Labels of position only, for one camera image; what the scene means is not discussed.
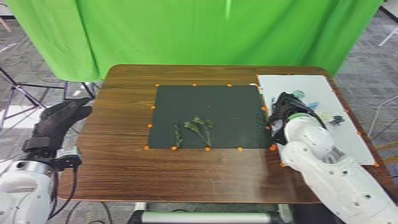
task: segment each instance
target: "orange marker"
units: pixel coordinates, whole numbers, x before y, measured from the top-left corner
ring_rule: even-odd
[[[273,152],[278,151],[278,145],[276,144],[271,146],[271,151]]]

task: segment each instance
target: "wooden table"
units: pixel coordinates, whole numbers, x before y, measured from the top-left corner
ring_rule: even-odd
[[[161,66],[113,67],[79,147],[79,200],[317,203],[299,172],[281,168],[280,153],[269,150],[145,150],[148,124],[161,85],[248,85],[257,74],[328,75],[317,67]],[[342,93],[349,114],[365,133]],[[365,140],[381,167],[367,169],[392,187],[392,178],[370,140]],[[72,175],[63,175],[61,197],[68,198]]]

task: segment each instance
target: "white paper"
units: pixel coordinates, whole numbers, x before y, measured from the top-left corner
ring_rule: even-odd
[[[361,165],[374,165],[376,158],[363,137],[358,135],[358,128],[345,112],[328,78],[321,75],[260,75],[258,80],[267,108],[273,108],[273,103],[283,92],[294,93],[296,90],[301,90],[306,94],[303,102],[306,104],[319,102],[319,107],[315,109],[317,114],[324,117],[344,117],[345,122],[340,125],[328,125],[337,147],[354,157]]]

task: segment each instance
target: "green plant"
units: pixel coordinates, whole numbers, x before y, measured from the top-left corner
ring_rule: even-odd
[[[212,146],[212,137],[210,137],[210,129],[214,128],[214,121],[203,120],[198,116],[194,117],[193,121],[186,122],[186,128],[200,135],[207,146]]]
[[[178,122],[175,123],[175,143],[177,143],[177,147],[180,148],[184,143],[184,135],[182,135],[182,128],[180,128]]]

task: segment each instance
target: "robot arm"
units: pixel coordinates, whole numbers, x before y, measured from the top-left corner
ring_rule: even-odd
[[[274,140],[287,142],[281,156],[303,173],[322,203],[347,224],[397,224],[398,207],[374,176],[335,147],[335,139],[313,111],[308,109],[306,113],[303,105],[297,110],[301,102],[290,94],[281,95],[278,103],[271,122],[283,119],[285,124],[283,137],[274,135]]]
[[[45,110],[26,155],[0,161],[0,223],[43,224],[54,214],[59,172],[82,163],[79,156],[58,157],[58,150],[72,125],[91,114],[90,100],[72,100]]]

